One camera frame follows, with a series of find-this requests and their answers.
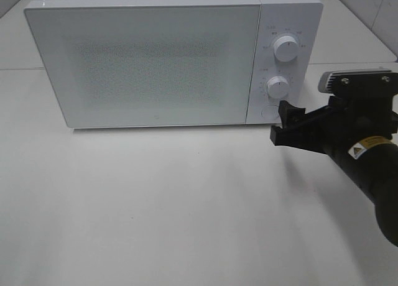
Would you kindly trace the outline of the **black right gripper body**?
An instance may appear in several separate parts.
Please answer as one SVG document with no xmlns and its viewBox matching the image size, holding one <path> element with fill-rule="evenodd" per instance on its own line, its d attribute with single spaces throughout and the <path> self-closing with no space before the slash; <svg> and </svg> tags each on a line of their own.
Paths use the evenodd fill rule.
<svg viewBox="0 0 398 286">
<path fill-rule="evenodd" d="M 298 110 L 298 147 L 334 161 L 396 162 L 393 96 L 329 97 L 325 106 Z"/>
</svg>

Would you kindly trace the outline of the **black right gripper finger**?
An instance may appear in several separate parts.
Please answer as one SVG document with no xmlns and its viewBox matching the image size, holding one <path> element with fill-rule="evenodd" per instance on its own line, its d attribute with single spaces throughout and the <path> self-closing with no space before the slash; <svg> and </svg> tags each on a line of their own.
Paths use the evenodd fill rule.
<svg viewBox="0 0 398 286">
<path fill-rule="evenodd" d="M 305 112 L 305 108 L 293 106 L 286 100 L 279 103 L 278 113 L 282 127 L 290 127 L 300 122 Z"/>
<path fill-rule="evenodd" d="M 306 125 L 292 127 L 272 125 L 270 139 L 275 146 L 286 146 L 311 151 L 306 129 Z"/>
</svg>

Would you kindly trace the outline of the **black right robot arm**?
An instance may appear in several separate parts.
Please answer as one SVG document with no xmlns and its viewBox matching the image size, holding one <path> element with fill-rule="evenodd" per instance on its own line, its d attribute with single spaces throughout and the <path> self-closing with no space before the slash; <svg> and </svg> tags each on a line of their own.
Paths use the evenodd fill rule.
<svg viewBox="0 0 398 286">
<path fill-rule="evenodd" d="M 271 141 L 328 155 L 372 201 L 384 237 L 397 244 L 397 114 L 392 98 L 341 99 L 307 113 L 288 101 L 279 104 L 282 125 Z"/>
</svg>

